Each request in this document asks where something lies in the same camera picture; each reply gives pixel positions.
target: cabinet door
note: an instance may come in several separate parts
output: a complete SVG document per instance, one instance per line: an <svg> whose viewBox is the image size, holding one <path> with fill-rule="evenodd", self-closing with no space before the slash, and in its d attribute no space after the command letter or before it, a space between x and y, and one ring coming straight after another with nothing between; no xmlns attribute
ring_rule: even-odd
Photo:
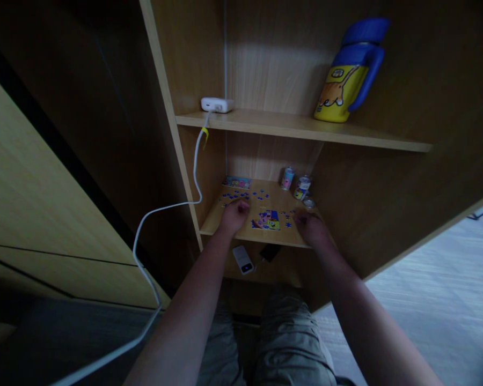
<svg viewBox="0 0 483 386"><path fill-rule="evenodd" d="M0 264L0 287L53 299L69 299L54 289Z"/></svg>
<svg viewBox="0 0 483 386"><path fill-rule="evenodd" d="M155 308L152 289L136 266L0 247L0 261L79 299ZM170 299L157 285L166 308Z"/></svg>
<svg viewBox="0 0 483 386"><path fill-rule="evenodd" d="M0 244L132 264L127 245L1 85Z"/></svg>

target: forearm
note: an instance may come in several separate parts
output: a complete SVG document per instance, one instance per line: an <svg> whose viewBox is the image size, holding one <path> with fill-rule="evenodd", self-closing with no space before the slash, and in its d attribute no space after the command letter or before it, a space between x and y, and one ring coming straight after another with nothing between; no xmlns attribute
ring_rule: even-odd
<svg viewBox="0 0 483 386"><path fill-rule="evenodd" d="M125 385L194 385L213 321L232 235L218 230L172 299Z"/></svg>
<svg viewBox="0 0 483 386"><path fill-rule="evenodd" d="M369 384L441 384L433 370L340 253L316 247L336 315Z"/></svg>

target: bottle handle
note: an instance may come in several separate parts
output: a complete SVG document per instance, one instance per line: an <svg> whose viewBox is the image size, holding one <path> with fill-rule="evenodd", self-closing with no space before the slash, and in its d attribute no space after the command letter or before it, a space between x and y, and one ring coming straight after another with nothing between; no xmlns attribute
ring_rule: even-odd
<svg viewBox="0 0 483 386"><path fill-rule="evenodd" d="M382 49L381 47L376 47L369 53L369 56L370 56L369 71L367 72L367 76L365 76L363 84L361 85L360 92L358 92L358 96L347 109L347 111L349 111L350 113L352 113L359 106L361 106L361 104L367 97L367 94L369 93L369 90L370 90L370 86L372 85L372 82L374 82L374 79L376 78L376 75L377 75L377 71L379 70L379 67L381 66L381 63L385 56L385 50Z"/></svg>

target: yellow tag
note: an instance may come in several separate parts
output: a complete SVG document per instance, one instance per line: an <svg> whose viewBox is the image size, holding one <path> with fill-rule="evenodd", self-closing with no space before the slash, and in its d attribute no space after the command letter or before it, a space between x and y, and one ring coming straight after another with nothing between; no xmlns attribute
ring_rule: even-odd
<svg viewBox="0 0 483 386"><path fill-rule="evenodd" d="M204 147L202 148L202 150L204 151L206 150L206 145L208 144L209 131L206 128L202 128L202 131L206 133L206 142L204 142Z"/></svg>

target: person's arm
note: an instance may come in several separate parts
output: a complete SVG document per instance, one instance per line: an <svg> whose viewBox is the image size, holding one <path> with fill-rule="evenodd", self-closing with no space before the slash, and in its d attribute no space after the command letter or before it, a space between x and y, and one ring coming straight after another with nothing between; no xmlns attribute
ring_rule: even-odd
<svg viewBox="0 0 483 386"><path fill-rule="evenodd" d="M413 343L338 252L317 217L296 219L317 253L343 334L369 385L442 385Z"/></svg>
<svg viewBox="0 0 483 386"><path fill-rule="evenodd" d="M194 385L213 322L229 245L248 216L244 200L229 204L217 231L177 290L124 385Z"/></svg>

